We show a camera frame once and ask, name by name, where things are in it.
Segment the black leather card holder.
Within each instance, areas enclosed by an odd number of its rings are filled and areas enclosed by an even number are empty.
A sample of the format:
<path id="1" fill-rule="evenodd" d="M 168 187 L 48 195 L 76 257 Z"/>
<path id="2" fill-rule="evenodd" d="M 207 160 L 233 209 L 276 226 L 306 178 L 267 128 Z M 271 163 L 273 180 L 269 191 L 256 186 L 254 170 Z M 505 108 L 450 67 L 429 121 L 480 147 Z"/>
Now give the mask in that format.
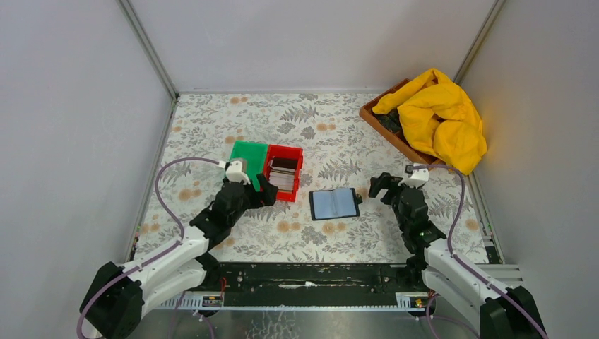
<path id="1" fill-rule="evenodd" d="M 354 188 L 337 188 L 309 192 L 313 221 L 354 218 L 360 216 L 362 197 Z"/>

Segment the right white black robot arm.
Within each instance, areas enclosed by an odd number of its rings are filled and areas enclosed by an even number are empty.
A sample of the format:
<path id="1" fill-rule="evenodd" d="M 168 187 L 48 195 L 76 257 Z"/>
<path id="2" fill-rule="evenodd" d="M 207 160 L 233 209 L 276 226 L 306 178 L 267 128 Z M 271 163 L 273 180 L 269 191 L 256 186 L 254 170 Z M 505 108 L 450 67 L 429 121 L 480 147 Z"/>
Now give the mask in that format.
<path id="1" fill-rule="evenodd" d="M 444 298 L 469 321 L 478 338 L 546 338 L 532 294 L 522 285 L 511 287 L 458 254 L 453 247 L 456 213 L 448 233 L 429 218 L 423 186 L 429 179 L 425 165 L 409 165 L 405 178 L 387 172 L 370 179 L 369 197 L 381 190 L 381 202 L 391 207 L 411 257 L 405 281 L 412 290 L 433 290 L 431 299 Z"/>

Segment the green plastic bin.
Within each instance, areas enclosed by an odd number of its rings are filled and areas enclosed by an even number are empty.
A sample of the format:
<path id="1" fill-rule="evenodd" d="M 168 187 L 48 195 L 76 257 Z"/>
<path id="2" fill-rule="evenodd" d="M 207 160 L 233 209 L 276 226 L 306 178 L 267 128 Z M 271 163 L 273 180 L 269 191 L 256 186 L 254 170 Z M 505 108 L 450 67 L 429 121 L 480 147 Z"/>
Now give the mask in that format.
<path id="1" fill-rule="evenodd" d="M 242 158 L 246 162 L 247 166 L 244 172 L 250 178 L 256 191 L 261 190 L 256 176 L 263 173 L 267 152 L 268 144 L 266 143 L 236 141 L 230 153 L 230 159 Z"/>

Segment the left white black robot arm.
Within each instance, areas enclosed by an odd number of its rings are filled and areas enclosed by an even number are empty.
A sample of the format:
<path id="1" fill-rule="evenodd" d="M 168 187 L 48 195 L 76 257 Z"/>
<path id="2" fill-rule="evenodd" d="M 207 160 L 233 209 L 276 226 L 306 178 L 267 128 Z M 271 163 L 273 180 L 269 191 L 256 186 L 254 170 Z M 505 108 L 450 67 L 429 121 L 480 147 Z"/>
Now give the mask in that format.
<path id="1" fill-rule="evenodd" d="M 249 209 L 271 206 L 278 187 L 257 175 L 252 184 L 223 181 L 221 190 L 182 234 L 137 261 L 108 262 L 96 273 L 80 307 L 77 324 L 82 338 L 87 321 L 103 338 L 127 338 L 141 319 L 181 292 L 213 289 L 219 281 L 218 261 L 209 251 L 223 242 Z"/>

